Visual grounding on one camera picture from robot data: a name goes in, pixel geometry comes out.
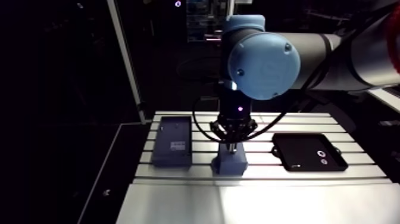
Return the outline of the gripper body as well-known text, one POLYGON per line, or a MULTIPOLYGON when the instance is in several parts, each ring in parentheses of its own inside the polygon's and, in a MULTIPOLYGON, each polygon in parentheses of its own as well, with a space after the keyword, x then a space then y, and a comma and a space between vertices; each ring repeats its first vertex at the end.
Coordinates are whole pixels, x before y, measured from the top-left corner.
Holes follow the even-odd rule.
POLYGON ((251 120, 252 100, 240 90, 232 90, 218 85, 219 115, 218 122, 222 126, 248 123, 251 120))

